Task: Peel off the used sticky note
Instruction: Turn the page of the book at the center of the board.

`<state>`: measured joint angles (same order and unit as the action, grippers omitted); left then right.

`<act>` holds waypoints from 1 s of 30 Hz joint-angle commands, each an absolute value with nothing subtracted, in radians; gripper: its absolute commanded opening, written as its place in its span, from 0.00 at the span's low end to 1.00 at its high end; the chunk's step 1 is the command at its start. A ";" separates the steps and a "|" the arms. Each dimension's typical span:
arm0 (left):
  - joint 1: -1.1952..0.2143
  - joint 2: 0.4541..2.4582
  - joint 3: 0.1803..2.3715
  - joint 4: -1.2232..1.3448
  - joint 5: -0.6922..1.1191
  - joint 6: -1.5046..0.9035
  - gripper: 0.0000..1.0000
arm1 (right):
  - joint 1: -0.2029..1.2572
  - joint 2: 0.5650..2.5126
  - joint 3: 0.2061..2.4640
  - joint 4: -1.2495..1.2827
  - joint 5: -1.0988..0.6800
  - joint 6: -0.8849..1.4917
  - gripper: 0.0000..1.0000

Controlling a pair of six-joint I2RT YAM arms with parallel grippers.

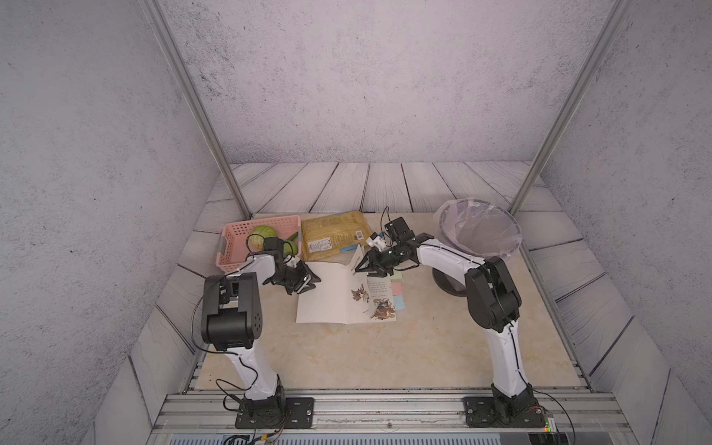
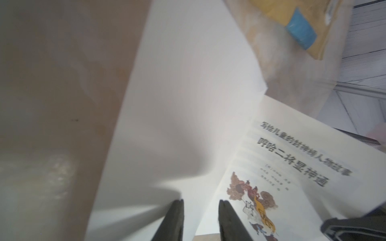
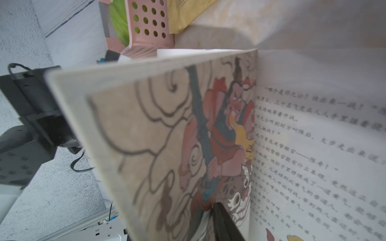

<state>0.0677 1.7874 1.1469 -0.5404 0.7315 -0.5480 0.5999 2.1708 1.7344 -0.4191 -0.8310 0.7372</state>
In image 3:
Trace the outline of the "illustrated children's story book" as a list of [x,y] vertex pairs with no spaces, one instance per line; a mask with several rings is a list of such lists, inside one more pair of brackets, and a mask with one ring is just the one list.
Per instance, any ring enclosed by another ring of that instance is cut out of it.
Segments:
[[386,51],[193,53],[47,82],[133,241],[386,238]]

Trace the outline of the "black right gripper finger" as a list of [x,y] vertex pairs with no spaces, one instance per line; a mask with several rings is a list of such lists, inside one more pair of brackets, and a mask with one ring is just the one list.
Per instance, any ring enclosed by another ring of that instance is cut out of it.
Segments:
[[212,215],[216,241],[245,241],[222,203],[213,204]]

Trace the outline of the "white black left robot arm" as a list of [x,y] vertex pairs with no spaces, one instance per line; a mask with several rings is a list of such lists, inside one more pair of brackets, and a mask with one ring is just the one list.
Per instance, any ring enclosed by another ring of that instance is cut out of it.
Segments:
[[58,148],[76,155],[82,150],[50,91],[48,68],[31,69],[10,63],[1,76],[1,92],[17,112],[21,125],[1,135],[1,184],[29,185],[42,164],[54,159]]

